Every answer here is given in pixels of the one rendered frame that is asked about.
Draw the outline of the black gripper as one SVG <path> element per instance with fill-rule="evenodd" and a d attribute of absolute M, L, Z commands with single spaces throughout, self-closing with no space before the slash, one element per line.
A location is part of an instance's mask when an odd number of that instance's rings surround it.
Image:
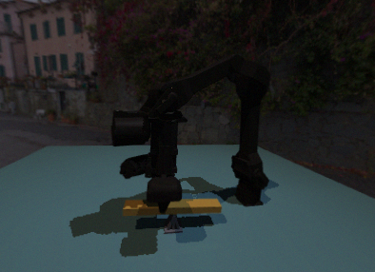
<path fill-rule="evenodd" d="M 165 213 L 170 202 L 182 200 L 180 181 L 177 173 L 177 144 L 158 146 L 150 143 L 152 175 L 148 181 L 147 201 L 158 203 L 160 213 Z"/>

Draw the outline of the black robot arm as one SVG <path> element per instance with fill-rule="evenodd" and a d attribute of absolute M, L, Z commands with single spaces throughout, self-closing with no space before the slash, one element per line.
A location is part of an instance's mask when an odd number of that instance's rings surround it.
<path fill-rule="evenodd" d="M 234 196 L 245 207 L 264 205 L 260 201 L 261 194 L 268 186 L 269 178 L 264 172 L 257 144 L 260 102 L 268 92 L 270 71 L 238 54 L 224 56 L 184 78 L 154 85 L 139 111 L 114 110 L 113 146 L 143 145 L 149 138 L 158 146 L 177 144 L 178 123 L 188 121 L 178 109 L 196 92 L 225 77 L 235 84 L 241 100 L 240 147 L 231 157 L 231 168 L 239 179 Z M 126 179 L 145 173 L 146 178 L 151 178 L 150 152 L 124 160 L 120 173 Z"/>

